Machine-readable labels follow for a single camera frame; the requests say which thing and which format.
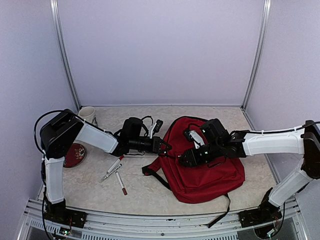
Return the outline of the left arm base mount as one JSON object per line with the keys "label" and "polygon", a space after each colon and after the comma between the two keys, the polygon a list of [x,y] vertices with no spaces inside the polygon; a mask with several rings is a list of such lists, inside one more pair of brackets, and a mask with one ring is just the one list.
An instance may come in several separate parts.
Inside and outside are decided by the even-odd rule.
{"label": "left arm base mount", "polygon": [[58,213],[45,212],[44,219],[54,223],[83,229],[87,219],[87,213],[66,208]]}

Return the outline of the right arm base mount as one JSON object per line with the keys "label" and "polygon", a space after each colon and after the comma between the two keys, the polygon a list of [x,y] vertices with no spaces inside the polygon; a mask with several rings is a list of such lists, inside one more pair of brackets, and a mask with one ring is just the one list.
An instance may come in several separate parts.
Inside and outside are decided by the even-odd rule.
{"label": "right arm base mount", "polygon": [[270,212],[269,210],[260,210],[258,208],[241,211],[238,215],[242,228],[260,225],[282,218],[282,213],[279,210]]}

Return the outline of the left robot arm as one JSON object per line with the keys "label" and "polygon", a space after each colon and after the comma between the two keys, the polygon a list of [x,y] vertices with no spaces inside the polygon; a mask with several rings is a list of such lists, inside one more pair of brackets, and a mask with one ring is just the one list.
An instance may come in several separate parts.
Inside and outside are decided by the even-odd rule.
{"label": "left robot arm", "polygon": [[50,214],[61,223],[70,218],[63,190],[63,167],[74,148],[86,144],[116,157],[128,155],[131,150],[160,155],[172,149],[169,143],[156,136],[163,125],[161,120],[147,127],[143,118],[129,117],[120,130],[112,133],[70,109],[54,110],[53,114],[55,117],[41,127],[34,141],[42,154],[44,202]]}

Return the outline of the white marker red cap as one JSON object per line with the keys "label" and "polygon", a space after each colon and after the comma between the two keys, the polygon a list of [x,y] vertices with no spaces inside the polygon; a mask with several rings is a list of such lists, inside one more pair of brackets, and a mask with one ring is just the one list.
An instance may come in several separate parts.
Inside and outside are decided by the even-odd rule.
{"label": "white marker red cap", "polygon": [[120,162],[121,162],[121,160],[124,158],[124,156],[122,155],[122,156],[120,156],[110,167],[109,167],[109,169],[106,171],[106,174],[109,174],[115,167],[117,167],[119,164],[120,164]]}

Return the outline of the red backpack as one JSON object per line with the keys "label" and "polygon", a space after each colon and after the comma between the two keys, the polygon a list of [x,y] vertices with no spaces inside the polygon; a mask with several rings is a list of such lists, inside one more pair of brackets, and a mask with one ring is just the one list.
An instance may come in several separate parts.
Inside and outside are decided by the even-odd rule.
{"label": "red backpack", "polygon": [[179,202],[200,204],[239,188],[245,181],[245,169],[239,158],[227,158],[219,150],[185,136],[187,130],[200,136],[205,119],[192,116],[177,118],[168,128],[163,140],[171,145],[167,153],[160,154],[151,164],[142,168],[145,176],[154,176],[172,192]]}

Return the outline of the white marker dark-red cap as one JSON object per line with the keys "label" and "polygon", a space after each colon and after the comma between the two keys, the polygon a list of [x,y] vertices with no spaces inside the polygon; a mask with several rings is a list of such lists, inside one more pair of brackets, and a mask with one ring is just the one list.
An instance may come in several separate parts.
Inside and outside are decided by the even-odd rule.
{"label": "white marker dark-red cap", "polygon": [[122,190],[123,194],[126,196],[128,193],[127,193],[127,190],[126,190],[126,188],[125,188],[125,185],[124,185],[124,183],[123,183],[123,181],[122,181],[122,178],[121,178],[120,173],[119,173],[118,171],[116,171],[116,172],[115,172],[115,175],[116,175],[116,178],[117,178],[117,180],[118,180],[118,183],[119,183],[119,185],[120,185],[120,187],[121,187],[121,190]]}

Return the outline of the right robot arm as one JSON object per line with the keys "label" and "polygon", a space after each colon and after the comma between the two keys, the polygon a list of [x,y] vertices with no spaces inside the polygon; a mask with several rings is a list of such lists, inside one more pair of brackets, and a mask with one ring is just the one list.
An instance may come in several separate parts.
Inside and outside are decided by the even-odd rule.
{"label": "right robot arm", "polygon": [[274,130],[228,132],[219,119],[211,119],[200,126],[201,133],[185,130],[188,141],[194,143],[178,157],[185,167],[197,167],[219,157],[246,158],[264,154],[299,154],[302,161],[279,184],[269,190],[256,210],[256,218],[266,222],[285,201],[311,181],[320,178],[319,122],[307,120],[303,125]]}

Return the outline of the white marker black cap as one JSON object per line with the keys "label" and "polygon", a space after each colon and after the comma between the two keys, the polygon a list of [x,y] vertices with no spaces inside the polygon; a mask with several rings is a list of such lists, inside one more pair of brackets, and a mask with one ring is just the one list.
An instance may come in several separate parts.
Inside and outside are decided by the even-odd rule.
{"label": "white marker black cap", "polygon": [[99,181],[99,183],[103,183],[106,179],[108,179],[113,173],[115,173],[120,167],[122,166],[122,164],[118,164],[114,169],[112,169],[109,173],[106,173],[101,180]]}

